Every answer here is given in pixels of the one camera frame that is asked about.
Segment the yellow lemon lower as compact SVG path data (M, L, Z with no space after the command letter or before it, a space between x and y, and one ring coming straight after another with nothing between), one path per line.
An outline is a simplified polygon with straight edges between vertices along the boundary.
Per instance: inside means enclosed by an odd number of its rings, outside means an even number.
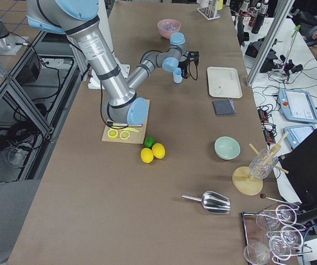
M147 147L143 148L140 152L140 158L143 163L151 163L154 160L152 149Z

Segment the wine glass rack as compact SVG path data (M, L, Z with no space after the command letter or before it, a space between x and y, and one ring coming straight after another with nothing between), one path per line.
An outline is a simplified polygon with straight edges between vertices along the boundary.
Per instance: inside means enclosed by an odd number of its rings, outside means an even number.
M297 222L296 210L290 205L243 212L241 217L248 264L296 264L297 257L313 252L305 244L306 227Z

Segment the blue teach pendant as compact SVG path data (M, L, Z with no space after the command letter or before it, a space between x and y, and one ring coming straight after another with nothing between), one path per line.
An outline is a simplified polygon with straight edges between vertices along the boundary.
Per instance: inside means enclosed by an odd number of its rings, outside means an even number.
M286 120L317 124L317 111L309 92L280 89L278 102Z
M314 125L295 125L286 126L283 128L283 132L288 132L286 137L291 149L295 149L302 141L304 141L316 127Z

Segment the crystal glass on stand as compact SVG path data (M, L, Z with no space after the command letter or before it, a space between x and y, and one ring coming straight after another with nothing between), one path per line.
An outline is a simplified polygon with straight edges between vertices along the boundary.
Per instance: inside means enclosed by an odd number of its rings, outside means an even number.
M278 162L278 158L273 156L270 160L264 163L264 160L269 156L269 150L261 150L259 154L249 164L249 172L253 177L264 179L273 170L274 166Z

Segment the pink bowl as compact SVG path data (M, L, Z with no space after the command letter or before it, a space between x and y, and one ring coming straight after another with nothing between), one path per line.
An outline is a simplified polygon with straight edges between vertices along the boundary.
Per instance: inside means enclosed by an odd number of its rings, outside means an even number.
M157 23L158 33L165 39L169 39L173 33L180 31L181 23L174 19L162 19Z

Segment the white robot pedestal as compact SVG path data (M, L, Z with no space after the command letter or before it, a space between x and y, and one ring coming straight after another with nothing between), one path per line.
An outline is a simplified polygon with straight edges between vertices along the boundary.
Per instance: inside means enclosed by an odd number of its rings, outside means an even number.
M71 37L90 62L101 84L112 97L123 96L128 86L112 53L113 44L104 1L76 1L76 15L84 29Z

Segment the yellow lemon upper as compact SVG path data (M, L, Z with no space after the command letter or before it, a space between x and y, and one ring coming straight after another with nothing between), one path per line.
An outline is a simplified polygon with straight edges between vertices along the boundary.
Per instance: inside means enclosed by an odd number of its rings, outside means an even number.
M165 154L166 154L166 150L165 150L165 147L162 143L155 143L153 144L152 146L152 153L153 153L153 156L158 158L158 159L162 159L165 157Z

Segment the light blue plastic cup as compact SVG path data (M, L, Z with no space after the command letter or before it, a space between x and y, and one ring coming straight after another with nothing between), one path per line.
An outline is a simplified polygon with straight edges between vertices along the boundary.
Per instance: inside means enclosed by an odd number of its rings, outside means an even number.
M181 83L183 80L181 68L177 67L172 73L174 83Z

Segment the yellow plastic knife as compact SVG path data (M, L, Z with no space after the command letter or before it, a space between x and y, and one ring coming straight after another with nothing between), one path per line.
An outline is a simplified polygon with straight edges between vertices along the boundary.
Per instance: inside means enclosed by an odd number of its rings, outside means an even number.
M138 129L131 128L131 127L122 128L120 130L131 131L131 132L135 132L135 133L139 133L140 132Z

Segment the wooden cutting board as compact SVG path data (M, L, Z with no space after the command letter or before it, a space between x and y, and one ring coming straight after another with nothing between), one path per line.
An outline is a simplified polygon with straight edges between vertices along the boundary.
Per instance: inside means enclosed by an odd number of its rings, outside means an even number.
M109 100L105 99L101 107L101 113L105 121L105 128L102 135L102 141L104 142L117 142L117 143L128 143L128 144L142 144L145 138L147 117L149 114L150 101L144 98L136 98L130 104L123 108L111 106ZM143 124L142 127L136 128L140 132L131 132L130 139L122 140L119 136L116 139L109 139L107 137L107 131L109 129L117 129L119 134L122 128L119 127L108 127L107 121L113 121L115 123L126 123L126 124Z

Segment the grey folded cloth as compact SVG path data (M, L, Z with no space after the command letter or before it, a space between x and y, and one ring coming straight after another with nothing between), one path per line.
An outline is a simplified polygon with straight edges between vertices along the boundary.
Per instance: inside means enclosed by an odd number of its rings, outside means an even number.
M236 110L231 99L219 99L212 101L216 115L235 115Z

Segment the wooden cup stand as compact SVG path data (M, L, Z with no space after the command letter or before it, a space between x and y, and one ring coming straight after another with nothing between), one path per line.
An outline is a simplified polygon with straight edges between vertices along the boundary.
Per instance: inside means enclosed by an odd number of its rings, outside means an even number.
M268 160L270 160L273 156L276 156L277 152L281 149L281 143L287 137L287 135L288 135L288 132L286 132L282 136L282 138L269 150L270 154L264 160L264 163L266 163ZM254 147L253 144L249 144L249 146L256 153L256 155L259 154L260 151L258 151ZM276 167L280 171L283 171L284 173L289 173L288 170L283 169L281 167L278 167L277 165L275 165L274 167ZM259 178L253 177L250 174L250 172L249 172L249 167L248 166L242 166L242 167L237 168L233 172L233 184L243 194L256 195L263 188L263 179L259 179Z

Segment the cream rabbit tray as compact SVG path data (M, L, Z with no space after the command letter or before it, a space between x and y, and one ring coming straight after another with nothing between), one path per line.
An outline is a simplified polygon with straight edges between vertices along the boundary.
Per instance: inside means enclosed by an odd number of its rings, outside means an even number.
M214 98L242 97L242 90L237 69L230 67L208 67L208 91Z

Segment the lemon slice lower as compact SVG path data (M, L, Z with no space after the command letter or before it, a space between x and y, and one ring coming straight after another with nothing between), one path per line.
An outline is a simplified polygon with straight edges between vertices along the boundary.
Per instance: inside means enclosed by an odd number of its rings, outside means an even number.
M116 139L116 138L118 138L118 136L119 136L119 132L117 129L109 129L107 131L107 137L109 139Z

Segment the yellow lemon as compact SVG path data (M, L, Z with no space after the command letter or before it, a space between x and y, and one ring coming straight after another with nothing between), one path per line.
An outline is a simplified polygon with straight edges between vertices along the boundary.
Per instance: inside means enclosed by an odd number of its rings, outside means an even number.
M165 157L165 154L166 154L166 150L165 150L165 147L162 143L155 143L153 144L152 146L152 153L153 153L153 156L158 158L158 159L162 159Z
M140 152L140 158L143 163L151 163L154 160L152 149L147 147L143 148Z

